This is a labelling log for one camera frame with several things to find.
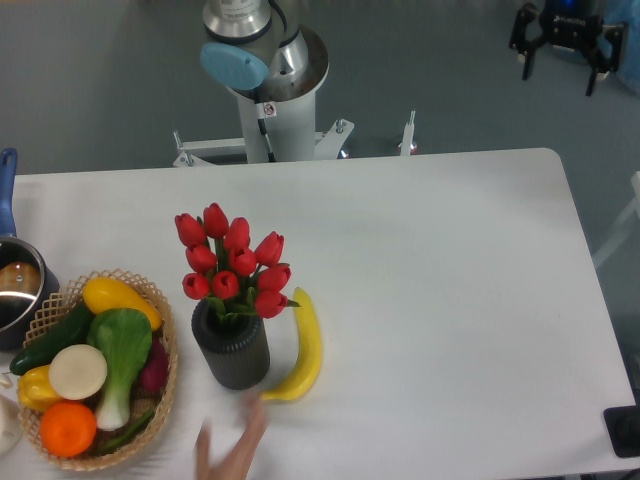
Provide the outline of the blurred human hand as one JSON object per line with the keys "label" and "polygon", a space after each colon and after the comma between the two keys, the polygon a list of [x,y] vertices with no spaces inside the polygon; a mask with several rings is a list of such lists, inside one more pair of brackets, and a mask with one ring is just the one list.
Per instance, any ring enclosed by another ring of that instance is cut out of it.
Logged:
{"label": "blurred human hand", "polygon": [[196,479],[246,479],[257,448],[267,430],[268,419],[265,403],[260,394],[251,390],[243,397],[245,427],[242,435],[225,457],[210,462],[211,427],[205,421],[195,443]]}

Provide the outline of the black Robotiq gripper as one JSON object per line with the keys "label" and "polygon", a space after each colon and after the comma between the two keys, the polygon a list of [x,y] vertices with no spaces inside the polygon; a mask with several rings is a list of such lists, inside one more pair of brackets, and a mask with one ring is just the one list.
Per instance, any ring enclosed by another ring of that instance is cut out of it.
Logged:
{"label": "black Robotiq gripper", "polygon": [[[585,95],[590,97],[599,81],[619,70],[626,55],[629,24],[603,23],[605,7],[606,2],[601,0],[547,0],[541,13],[530,2],[520,7],[516,12],[509,48],[517,52],[523,64],[522,80],[528,80],[533,73],[536,51],[545,39],[552,46],[563,49],[587,48],[585,58],[590,75]],[[537,20],[544,35],[529,39],[527,29]]]}

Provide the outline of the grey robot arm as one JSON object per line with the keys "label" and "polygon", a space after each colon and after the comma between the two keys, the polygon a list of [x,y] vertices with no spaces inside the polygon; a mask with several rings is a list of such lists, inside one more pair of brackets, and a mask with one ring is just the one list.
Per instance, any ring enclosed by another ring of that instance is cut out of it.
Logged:
{"label": "grey robot arm", "polygon": [[[298,1],[208,1],[202,13],[210,41],[200,54],[205,71],[237,92],[254,92],[279,77],[270,69],[286,47],[301,38]],[[637,1],[545,1],[524,3],[515,14],[508,46],[533,73],[538,50],[549,45],[589,67],[585,95],[610,73],[639,82]]]}

